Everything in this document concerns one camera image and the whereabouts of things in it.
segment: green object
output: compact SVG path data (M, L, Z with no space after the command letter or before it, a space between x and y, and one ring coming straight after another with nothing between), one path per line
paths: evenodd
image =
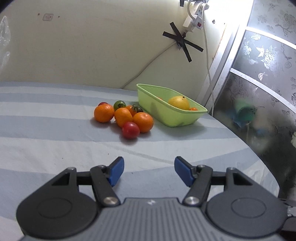
M207 109L195 101L189 99L190 108L198 110L181 110L167 103L181 93L161 86L137 84L139 105L155 119L169 127L186 126L193 124L199 117L207 113Z
M252 121L255 117L257 108L244 99L236 99L234 102L234 108L237 113L237 118L240 121Z
M116 101L113 105L114 111L116 111L119 108L124 108L124 107L126 107L126 104L122 100Z

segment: black tape x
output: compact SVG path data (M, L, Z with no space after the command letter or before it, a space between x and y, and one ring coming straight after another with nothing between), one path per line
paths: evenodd
M174 24L174 22L171 22L171 23L170 23L170 26L172 27L172 29L173 29L173 31L175 32L176 35L170 34L170 33L168 33L168 32L163 32L163 36L168 37L168 38L170 38L170 39L174 39L174 40L176 40L177 45L183 48L184 53L185 53L185 55L186 55L186 57L187 57L187 59L188 59L188 62L191 62L192 59L191 59L191 57L190 57L190 55L189 55L189 52L188 52L187 47L186 47L185 44L188 44L188 45L192 46L193 48L196 48L196 49L199 50L200 52L203 51L203 48L201 48L200 46L198 46L198 45L196 45L196 44L194 44L194 43L191 43L190 41L184 39L184 38L185 38L185 35L181 35L181 34L180 34L180 32L179 32L179 30L177 29L177 27L176 27L176 25Z

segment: blue gripper pad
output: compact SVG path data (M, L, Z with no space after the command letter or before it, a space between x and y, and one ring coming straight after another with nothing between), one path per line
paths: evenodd
M175 158L175 171L186 184L187 187L191 187L195 178L192 176L191 165L185 161L182 157L178 156Z
M114 187L124 170L123 157L119 156L114 162L111 163L109 167L109 177L107 178L107 180L110 183L110 185Z

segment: metal screw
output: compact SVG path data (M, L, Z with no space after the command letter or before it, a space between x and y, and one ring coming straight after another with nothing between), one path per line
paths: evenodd
M116 197L105 197L103 202L107 205L115 205L119 202L119 200Z
M200 199L197 197L190 196L190 197L185 198L184 201L188 205L196 205L200 202Z

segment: tangerine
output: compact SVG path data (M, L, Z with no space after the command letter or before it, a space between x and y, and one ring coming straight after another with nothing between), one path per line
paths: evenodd
M137 106L136 105L128 105L126 108L131 113L132 116L134 116L137 113Z
M94 118L96 121L106 123L114 117L114 108L109 104L102 104L94 109Z
M133 122L140 128L141 133L150 131L154 124L152 116L145 112L136 113L133 117Z
M119 127L123 127L126 122L133 121L133 116L127 108L119 108L115 111L114 117Z

